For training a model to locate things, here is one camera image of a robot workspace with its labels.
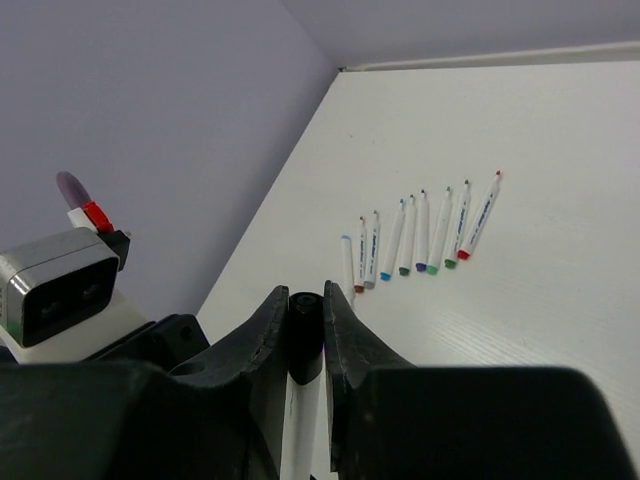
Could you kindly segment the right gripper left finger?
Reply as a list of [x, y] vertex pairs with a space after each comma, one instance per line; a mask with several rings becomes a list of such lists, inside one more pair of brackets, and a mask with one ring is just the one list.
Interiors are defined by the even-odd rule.
[[188, 409], [198, 476], [280, 477], [288, 301], [289, 289], [275, 287], [248, 320], [170, 371], [198, 393]]

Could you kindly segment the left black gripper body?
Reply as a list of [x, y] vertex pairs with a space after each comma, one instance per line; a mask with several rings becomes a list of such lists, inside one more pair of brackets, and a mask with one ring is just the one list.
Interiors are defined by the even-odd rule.
[[86, 361], [142, 361], [169, 372], [210, 346], [191, 314], [148, 322], [86, 358]]

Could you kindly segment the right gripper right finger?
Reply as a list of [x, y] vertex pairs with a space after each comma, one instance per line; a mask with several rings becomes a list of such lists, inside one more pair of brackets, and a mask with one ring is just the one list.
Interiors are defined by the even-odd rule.
[[328, 280], [323, 294], [324, 360], [331, 470], [347, 466], [347, 433], [355, 392], [375, 369], [412, 368], [356, 315], [339, 284]]

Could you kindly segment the black pen cap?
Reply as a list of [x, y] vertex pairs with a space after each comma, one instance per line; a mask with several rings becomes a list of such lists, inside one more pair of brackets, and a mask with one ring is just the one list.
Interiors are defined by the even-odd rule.
[[322, 370], [324, 346], [323, 297], [299, 292], [289, 298], [286, 352], [288, 371], [299, 385], [307, 385]]

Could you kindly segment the light blue marker pen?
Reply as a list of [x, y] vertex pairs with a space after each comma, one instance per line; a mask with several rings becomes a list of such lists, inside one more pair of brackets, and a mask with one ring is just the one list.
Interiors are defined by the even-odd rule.
[[405, 218], [405, 200], [401, 199], [398, 204], [398, 209], [394, 215], [391, 233], [389, 236], [389, 242], [387, 245], [383, 267], [380, 272], [380, 279], [382, 281], [389, 281], [394, 272], [396, 256], [400, 244], [400, 238], [402, 235], [402, 229]]

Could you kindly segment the black marker pen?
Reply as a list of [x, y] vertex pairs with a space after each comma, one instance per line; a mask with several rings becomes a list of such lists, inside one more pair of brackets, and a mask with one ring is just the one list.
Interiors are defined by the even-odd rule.
[[320, 393], [320, 376], [305, 385], [289, 376], [282, 437], [280, 478], [310, 479]]

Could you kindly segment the pink cap blue marker pen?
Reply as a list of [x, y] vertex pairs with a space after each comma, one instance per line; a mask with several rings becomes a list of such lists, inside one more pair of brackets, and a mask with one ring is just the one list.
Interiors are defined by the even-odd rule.
[[351, 238], [346, 234], [341, 236], [341, 255], [343, 271], [341, 288], [349, 305], [353, 306], [355, 300], [353, 251]]

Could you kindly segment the dark green marker pen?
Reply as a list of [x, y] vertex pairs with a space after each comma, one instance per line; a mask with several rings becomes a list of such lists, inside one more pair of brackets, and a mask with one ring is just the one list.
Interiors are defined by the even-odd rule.
[[415, 196], [410, 195], [405, 207], [405, 221], [402, 235], [402, 248], [400, 255], [399, 274], [408, 276], [411, 272], [414, 238], [416, 228]]

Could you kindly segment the teal green marker pen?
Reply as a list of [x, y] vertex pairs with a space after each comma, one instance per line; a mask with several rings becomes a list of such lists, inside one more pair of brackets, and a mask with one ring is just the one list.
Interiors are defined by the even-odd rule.
[[426, 271], [430, 275], [436, 275], [440, 269], [448, 225], [452, 210], [452, 188], [448, 186], [445, 190], [443, 200], [440, 205], [433, 242], [427, 261]]

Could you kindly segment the dark red marker pen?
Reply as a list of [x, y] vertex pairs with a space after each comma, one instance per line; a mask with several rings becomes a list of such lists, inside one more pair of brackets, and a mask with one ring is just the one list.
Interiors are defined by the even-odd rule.
[[358, 223], [358, 238], [357, 238], [357, 263], [356, 263], [356, 275], [354, 283], [354, 291], [356, 293], [363, 293], [365, 290], [366, 279], [366, 264], [367, 264], [367, 227], [366, 221], [363, 216], [359, 217]]

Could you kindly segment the grey green marker pen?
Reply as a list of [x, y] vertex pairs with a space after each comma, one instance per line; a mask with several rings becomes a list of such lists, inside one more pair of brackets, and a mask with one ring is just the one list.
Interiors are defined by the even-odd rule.
[[379, 211], [374, 210], [373, 223], [371, 226], [369, 254], [367, 258], [366, 272], [365, 272], [365, 278], [364, 278], [364, 288], [367, 290], [373, 289], [376, 284], [380, 231], [381, 231], [381, 223], [380, 223]]

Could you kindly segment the dark blue marker pen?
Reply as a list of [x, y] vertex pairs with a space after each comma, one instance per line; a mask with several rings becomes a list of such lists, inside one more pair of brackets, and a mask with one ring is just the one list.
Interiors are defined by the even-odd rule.
[[427, 192], [422, 190], [418, 201], [415, 245], [415, 267], [418, 272], [425, 272], [427, 268], [429, 230], [429, 202]]

